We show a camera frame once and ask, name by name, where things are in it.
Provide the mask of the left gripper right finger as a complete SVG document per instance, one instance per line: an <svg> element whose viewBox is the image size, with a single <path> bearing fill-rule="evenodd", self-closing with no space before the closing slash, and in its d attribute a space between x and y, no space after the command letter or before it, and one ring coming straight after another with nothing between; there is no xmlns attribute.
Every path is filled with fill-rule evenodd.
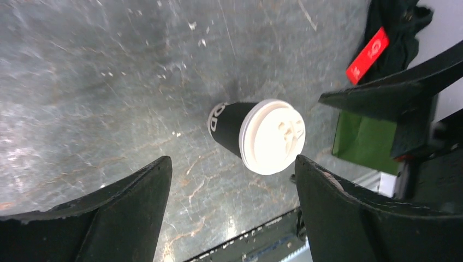
<svg viewBox="0 0 463 262"><path fill-rule="evenodd" d="M314 261L462 261L462 214L380 195L303 155L296 188Z"/></svg>

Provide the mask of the black cloth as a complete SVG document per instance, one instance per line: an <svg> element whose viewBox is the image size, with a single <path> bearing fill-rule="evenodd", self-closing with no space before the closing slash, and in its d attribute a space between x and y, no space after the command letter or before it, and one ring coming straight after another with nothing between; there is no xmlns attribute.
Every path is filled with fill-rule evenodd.
<svg viewBox="0 0 463 262"><path fill-rule="evenodd" d="M418 1L371 1L363 40L357 54L360 54L380 28L385 30L389 45L360 79L359 84L407 69L419 51L417 34L431 23L433 14L431 8L418 5Z"/></svg>

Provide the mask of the red tag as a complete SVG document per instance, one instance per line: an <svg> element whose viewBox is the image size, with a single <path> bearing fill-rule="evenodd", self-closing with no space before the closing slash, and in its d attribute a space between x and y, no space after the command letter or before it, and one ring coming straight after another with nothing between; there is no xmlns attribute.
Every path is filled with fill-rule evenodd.
<svg viewBox="0 0 463 262"><path fill-rule="evenodd" d="M386 31L380 27L346 69L346 76L352 84L357 85L359 83L388 45L389 39Z"/></svg>

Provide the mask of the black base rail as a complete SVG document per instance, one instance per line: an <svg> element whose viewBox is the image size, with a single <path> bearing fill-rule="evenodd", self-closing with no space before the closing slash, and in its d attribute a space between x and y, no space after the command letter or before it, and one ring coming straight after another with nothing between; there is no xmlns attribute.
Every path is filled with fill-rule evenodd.
<svg viewBox="0 0 463 262"><path fill-rule="evenodd" d="M290 261L308 249L299 207L188 261Z"/></svg>

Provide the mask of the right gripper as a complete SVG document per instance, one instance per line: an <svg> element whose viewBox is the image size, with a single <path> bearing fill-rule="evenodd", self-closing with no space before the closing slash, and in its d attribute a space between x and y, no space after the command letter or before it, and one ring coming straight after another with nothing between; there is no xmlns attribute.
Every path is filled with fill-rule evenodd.
<svg viewBox="0 0 463 262"><path fill-rule="evenodd" d="M437 96L462 78L462 42L386 78L323 93L319 102L396 123L390 156L401 162L394 198L462 213L462 110L435 121Z"/></svg>

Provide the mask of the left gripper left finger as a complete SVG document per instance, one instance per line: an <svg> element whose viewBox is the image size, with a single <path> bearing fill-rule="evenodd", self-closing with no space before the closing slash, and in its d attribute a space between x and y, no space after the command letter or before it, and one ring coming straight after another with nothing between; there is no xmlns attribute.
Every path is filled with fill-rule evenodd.
<svg viewBox="0 0 463 262"><path fill-rule="evenodd" d="M46 212L1 217L1 261L152 261L172 174L162 156Z"/></svg>

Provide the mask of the black paper coffee cup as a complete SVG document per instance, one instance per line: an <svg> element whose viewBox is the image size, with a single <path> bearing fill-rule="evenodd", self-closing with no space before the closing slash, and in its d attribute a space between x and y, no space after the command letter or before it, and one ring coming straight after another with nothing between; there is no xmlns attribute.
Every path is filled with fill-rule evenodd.
<svg viewBox="0 0 463 262"><path fill-rule="evenodd" d="M246 161L245 152L251 148L256 135L257 102L221 103L209 114L207 127L215 142Z"/></svg>

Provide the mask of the green box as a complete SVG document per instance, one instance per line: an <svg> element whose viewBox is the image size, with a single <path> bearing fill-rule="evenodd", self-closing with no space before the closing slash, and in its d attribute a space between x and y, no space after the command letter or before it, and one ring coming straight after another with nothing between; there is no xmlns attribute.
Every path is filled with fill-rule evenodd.
<svg viewBox="0 0 463 262"><path fill-rule="evenodd" d="M396 123L341 111L332 155L384 173L395 174L398 162L390 156Z"/></svg>

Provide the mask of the white cup lid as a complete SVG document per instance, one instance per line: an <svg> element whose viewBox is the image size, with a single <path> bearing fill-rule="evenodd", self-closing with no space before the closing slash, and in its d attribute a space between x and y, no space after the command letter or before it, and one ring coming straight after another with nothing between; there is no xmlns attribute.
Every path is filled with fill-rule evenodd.
<svg viewBox="0 0 463 262"><path fill-rule="evenodd" d="M251 108L239 132L239 150L247 169L273 175L289 167L304 147L306 126L289 103L266 99Z"/></svg>

